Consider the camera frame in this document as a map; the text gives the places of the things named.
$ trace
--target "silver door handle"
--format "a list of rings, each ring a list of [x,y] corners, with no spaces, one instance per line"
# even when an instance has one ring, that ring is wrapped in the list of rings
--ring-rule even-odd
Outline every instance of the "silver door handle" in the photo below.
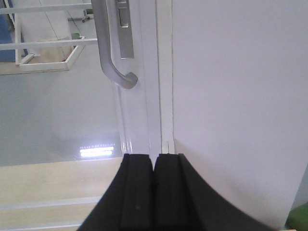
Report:
[[[126,89],[131,89],[137,84],[138,77],[132,72],[126,75],[120,73],[112,63],[106,0],[91,1],[102,70],[104,74],[117,85]]]

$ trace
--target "white door frame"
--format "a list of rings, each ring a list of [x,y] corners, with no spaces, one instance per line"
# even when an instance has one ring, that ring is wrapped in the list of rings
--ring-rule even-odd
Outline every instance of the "white door frame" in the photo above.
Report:
[[[112,38],[115,66],[133,72],[138,83],[132,89],[114,85],[122,151],[149,154],[155,163],[161,149],[156,8],[154,0],[130,0],[134,59],[121,60],[118,38]],[[112,35],[117,35],[115,5],[108,4]]]

